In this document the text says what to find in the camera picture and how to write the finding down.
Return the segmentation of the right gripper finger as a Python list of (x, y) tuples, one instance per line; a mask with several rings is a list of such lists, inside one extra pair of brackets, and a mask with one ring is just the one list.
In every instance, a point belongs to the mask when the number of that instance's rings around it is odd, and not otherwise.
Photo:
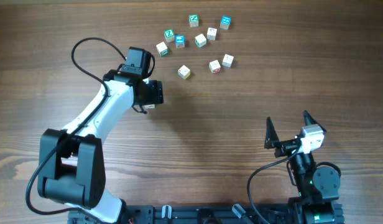
[(323, 134), (326, 134), (326, 129), (320, 125), (313, 117), (310, 115), (310, 113), (307, 110), (303, 111), (303, 118), (306, 126), (317, 124), (323, 131)]
[(279, 137), (275, 131), (273, 122), (270, 117), (266, 119), (265, 149), (273, 149), (279, 146)]

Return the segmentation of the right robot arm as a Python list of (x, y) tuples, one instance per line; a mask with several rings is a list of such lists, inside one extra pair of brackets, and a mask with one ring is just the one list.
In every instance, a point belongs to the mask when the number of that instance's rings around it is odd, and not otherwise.
[(264, 147), (274, 149), (276, 158), (287, 159), (287, 172), (298, 197), (288, 200), (293, 223), (344, 223), (339, 199), (341, 170), (330, 162), (315, 162), (313, 151), (323, 146), (326, 129), (308, 111), (305, 125), (293, 139), (281, 141), (271, 118), (267, 118)]

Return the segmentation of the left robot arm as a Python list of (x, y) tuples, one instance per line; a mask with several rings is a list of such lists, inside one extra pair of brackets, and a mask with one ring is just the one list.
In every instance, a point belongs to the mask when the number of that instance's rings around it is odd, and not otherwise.
[(162, 83), (149, 81), (154, 56), (130, 47), (121, 68), (110, 70), (83, 112), (61, 130), (47, 129), (40, 138), (37, 191), (40, 197), (69, 206), (100, 223), (132, 223), (124, 200), (106, 188), (103, 143), (130, 108), (164, 102)]

